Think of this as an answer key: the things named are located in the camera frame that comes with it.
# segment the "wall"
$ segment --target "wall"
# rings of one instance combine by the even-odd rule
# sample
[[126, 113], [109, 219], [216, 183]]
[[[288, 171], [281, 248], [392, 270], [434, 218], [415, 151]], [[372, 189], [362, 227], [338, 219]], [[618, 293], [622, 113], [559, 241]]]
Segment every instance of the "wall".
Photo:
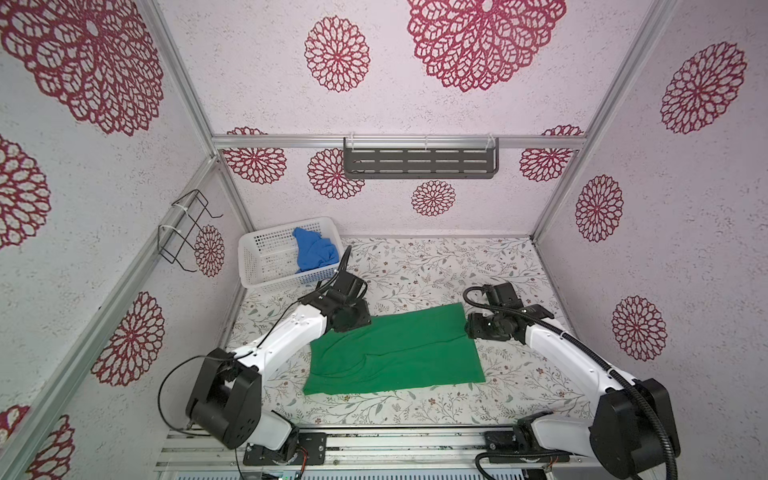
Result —
[[[67, 459], [66, 479], [147, 478], [168, 433], [157, 414], [160, 382], [177, 364], [217, 346], [240, 283], [237, 241], [244, 232], [218, 175], [201, 190], [210, 201], [209, 211], [223, 216], [211, 218], [203, 213], [199, 224], [205, 234], [189, 220], [181, 224], [182, 232], [193, 230], [190, 242], [202, 247], [195, 254], [189, 246], [183, 248], [181, 264], [197, 271], [185, 272], [178, 264], [160, 260], [137, 297], [150, 308], [132, 310], [139, 312], [134, 317], [138, 320], [124, 320], [65, 409], [74, 429], [74, 453]], [[210, 255], [202, 260], [201, 253]], [[131, 335], [135, 340], [126, 348]], [[134, 375], [121, 374], [130, 362], [140, 369]], [[178, 428], [189, 421], [184, 408], [200, 363], [194, 360], [180, 368], [163, 387], [163, 412]]]
[[[266, 149], [225, 151], [225, 158], [262, 156]], [[568, 150], [557, 155], [570, 158]], [[556, 180], [530, 180], [519, 170], [523, 151], [504, 149], [491, 180], [347, 180], [340, 150], [289, 149], [271, 184], [235, 176], [259, 228], [327, 216], [342, 235], [525, 235], [534, 228]]]
[[766, 25], [679, 6], [540, 243], [581, 338], [669, 389], [681, 478], [765, 476]]
[[[650, 1], [535, 3], [160, 1], [218, 134], [582, 134]], [[421, 188], [421, 214], [426, 182], [349, 182], [320, 151], [226, 153], [257, 225], [528, 234], [570, 158], [503, 151], [494, 180]]]
[[49, 4], [0, 2], [0, 444], [205, 157], [132, 2]]
[[160, 1], [217, 133], [585, 128], [650, 2], [518, 3]]

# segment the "green towel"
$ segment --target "green towel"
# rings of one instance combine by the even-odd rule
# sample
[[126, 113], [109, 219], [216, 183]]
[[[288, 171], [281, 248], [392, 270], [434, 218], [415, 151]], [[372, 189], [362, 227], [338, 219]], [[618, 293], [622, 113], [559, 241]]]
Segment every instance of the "green towel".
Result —
[[311, 343], [304, 395], [369, 393], [485, 381], [461, 303], [377, 316]]

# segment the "floral tablecloth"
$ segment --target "floral tablecloth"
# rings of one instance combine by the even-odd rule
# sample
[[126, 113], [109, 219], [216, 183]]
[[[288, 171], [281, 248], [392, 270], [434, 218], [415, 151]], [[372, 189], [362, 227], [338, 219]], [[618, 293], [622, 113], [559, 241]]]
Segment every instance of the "floral tablecloth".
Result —
[[[369, 282], [372, 315], [403, 313], [462, 301], [471, 285], [510, 282], [528, 303], [556, 316], [560, 306], [529, 240], [508, 238], [346, 238], [348, 269]], [[264, 334], [298, 296], [249, 291], [230, 348]], [[432, 386], [362, 395], [304, 396], [310, 348], [263, 381], [263, 407], [298, 425], [472, 425], [507, 423], [541, 410], [589, 416], [589, 404], [543, 356], [511, 342], [476, 340], [485, 383]]]

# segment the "basket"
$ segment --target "basket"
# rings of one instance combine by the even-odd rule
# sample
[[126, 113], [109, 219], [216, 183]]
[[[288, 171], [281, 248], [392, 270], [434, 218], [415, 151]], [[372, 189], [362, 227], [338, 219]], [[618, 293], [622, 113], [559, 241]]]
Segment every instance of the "basket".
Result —
[[339, 232], [333, 220], [328, 217], [313, 218], [247, 233], [240, 238], [237, 245], [240, 282], [244, 287], [272, 293], [311, 285], [333, 276], [333, 271], [339, 266], [338, 262], [296, 273], [299, 269], [296, 263], [299, 258], [299, 245], [293, 237], [293, 229], [296, 227], [317, 232], [321, 237], [331, 240], [341, 257], [344, 250]]

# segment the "red mandala print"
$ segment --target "red mandala print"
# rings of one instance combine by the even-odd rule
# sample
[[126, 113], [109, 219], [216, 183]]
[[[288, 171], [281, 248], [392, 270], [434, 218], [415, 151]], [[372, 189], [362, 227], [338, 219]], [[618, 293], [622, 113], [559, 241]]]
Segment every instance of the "red mandala print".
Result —
[[408, 0], [414, 55], [445, 87], [488, 90], [533, 61], [565, 0]]
[[91, 367], [91, 373], [99, 383], [112, 386], [127, 386], [139, 380], [163, 346], [164, 325], [163, 309], [157, 305], [157, 299], [147, 292], [139, 293]]
[[674, 133], [687, 134], [725, 113], [744, 83], [744, 52], [726, 41], [688, 58], [672, 76], [661, 98], [661, 121]]
[[51, 211], [50, 196], [35, 159], [0, 136], [0, 249], [35, 236]]
[[224, 265], [224, 240], [213, 225], [206, 225], [194, 241], [194, 259], [205, 276], [216, 276]]
[[421, 215], [436, 217], [453, 206], [456, 192], [448, 183], [430, 180], [419, 185], [411, 196], [411, 205]]
[[645, 298], [628, 296], [620, 301], [611, 322], [621, 349], [637, 360], [653, 360], [667, 345], [667, 324]]
[[[229, 135], [266, 135], [257, 128], [238, 127]], [[232, 171], [255, 184], [277, 182], [286, 173], [286, 156], [282, 148], [230, 148], [222, 150]]]
[[312, 76], [331, 91], [348, 91], [368, 73], [371, 59], [366, 38], [346, 18], [325, 17], [304, 42], [306, 66]]
[[74, 428], [69, 425], [69, 415], [62, 415], [56, 424], [56, 430], [46, 438], [43, 448], [29, 465], [29, 480], [61, 480], [69, 472], [73, 453]]
[[131, 0], [0, 0], [0, 35], [77, 120], [133, 135], [158, 116], [163, 71]]
[[350, 198], [357, 195], [365, 180], [350, 180], [344, 175], [344, 156], [338, 148], [319, 151], [310, 159], [306, 174], [315, 190], [328, 198]]
[[0, 447], [10, 438], [18, 423], [27, 415], [28, 406], [14, 405], [0, 413]]
[[[581, 135], [584, 132], [573, 125], [558, 125], [546, 130], [543, 135]], [[520, 171], [523, 176], [545, 182], [560, 177], [571, 155], [574, 153], [569, 148], [528, 148], [520, 157]]]
[[623, 206], [617, 181], [608, 175], [593, 178], [581, 189], [576, 202], [578, 231], [591, 242], [605, 240], [619, 226]]

